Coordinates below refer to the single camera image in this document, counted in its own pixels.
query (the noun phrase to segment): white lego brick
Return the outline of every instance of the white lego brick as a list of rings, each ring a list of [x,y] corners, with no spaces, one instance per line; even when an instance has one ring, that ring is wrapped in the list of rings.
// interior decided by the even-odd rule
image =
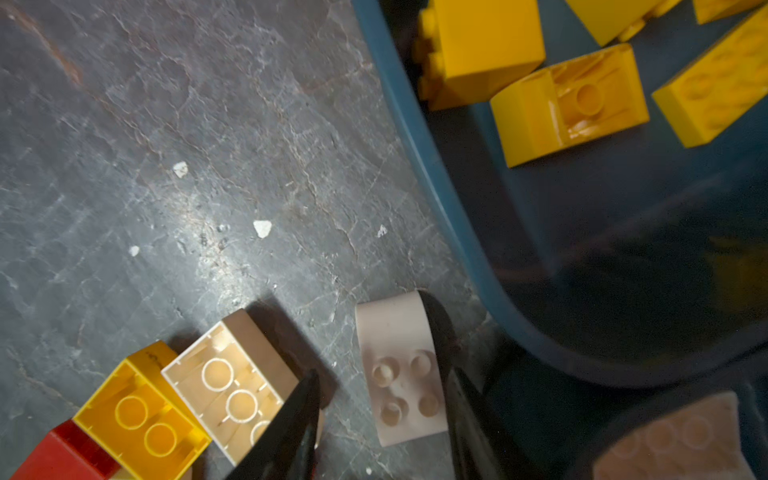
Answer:
[[[718,393],[635,429],[594,463],[594,480],[755,480],[741,452],[738,403],[735,393]]]
[[[162,373],[233,465],[299,383],[245,310],[214,325]],[[318,438],[322,427],[321,411]]]
[[[356,322],[381,445],[446,431],[435,344],[419,292],[358,305]]]

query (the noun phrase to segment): white debris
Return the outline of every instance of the white debris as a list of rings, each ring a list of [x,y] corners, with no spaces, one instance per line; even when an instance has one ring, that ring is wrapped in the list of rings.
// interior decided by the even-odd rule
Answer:
[[[179,162],[175,164],[174,173],[179,178],[184,178],[184,175],[190,173],[190,168],[187,166],[187,162]]]
[[[272,231],[272,222],[269,220],[254,220],[253,228],[256,229],[256,235],[258,235],[259,238],[266,238],[270,234],[270,231]]]

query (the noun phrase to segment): gray stone floor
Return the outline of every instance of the gray stone floor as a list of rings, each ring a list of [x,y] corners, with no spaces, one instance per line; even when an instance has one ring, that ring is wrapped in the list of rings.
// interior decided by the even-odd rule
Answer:
[[[451,478],[447,434],[379,446],[354,306],[428,290],[477,381],[502,336],[349,2],[2,0],[0,92],[1,477],[125,356],[250,306],[323,372],[318,478]]]

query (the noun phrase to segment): yellow lego brick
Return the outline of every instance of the yellow lego brick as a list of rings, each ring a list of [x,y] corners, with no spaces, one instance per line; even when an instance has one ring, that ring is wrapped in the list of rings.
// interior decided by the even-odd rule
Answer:
[[[705,254],[712,269],[715,308],[740,313],[768,304],[768,246],[710,240],[722,250]]]
[[[542,68],[491,99],[509,167],[649,120],[629,44]]]
[[[672,80],[654,100],[685,147],[708,144],[768,93],[768,5]]]
[[[431,0],[412,56],[429,110],[488,101],[545,59],[537,2]]]
[[[766,0],[694,0],[699,25],[755,8]]]
[[[670,11],[682,0],[565,0],[595,41],[604,47],[614,38],[627,41],[646,22]]]
[[[161,375],[176,356],[161,341],[129,356],[73,418],[140,480],[178,480],[210,444]]]

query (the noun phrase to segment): lego brick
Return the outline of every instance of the lego brick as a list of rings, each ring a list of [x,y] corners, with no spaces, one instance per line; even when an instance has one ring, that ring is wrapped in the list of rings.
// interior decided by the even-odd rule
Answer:
[[[114,475],[110,477],[110,480],[134,480],[135,477],[125,468],[121,468]],[[192,467],[189,467],[187,471],[181,476],[179,480],[192,480]]]
[[[165,367],[163,376],[233,465],[299,383],[245,310],[214,325]],[[319,436],[322,412],[318,423]]]
[[[358,305],[355,317],[382,447],[447,430],[435,345],[419,292]]]
[[[658,18],[682,0],[565,0],[601,46],[614,38],[627,41],[652,18]]]
[[[594,480],[755,480],[741,452],[738,402],[717,393],[634,430],[593,464]]]
[[[708,144],[768,93],[768,5],[654,92],[685,147]]]
[[[705,257],[712,269],[713,306],[726,313],[764,308],[768,303],[768,246],[710,238],[717,248]]]
[[[412,53],[429,110],[488,101],[545,59],[536,0],[431,0]]]
[[[129,356],[74,421],[140,480],[177,480],[210,443],[161,375],[176,358],[156,342]]]
[[[509,167],[649,120],[629,44],[542,68],[494,96],[491,109]]]
[[[119,468],[108,453],[67,420],[42,439],[11,480],[104,480]]]
[[[696,20],[699,25],[746,12],[766,0],[694,0]]]

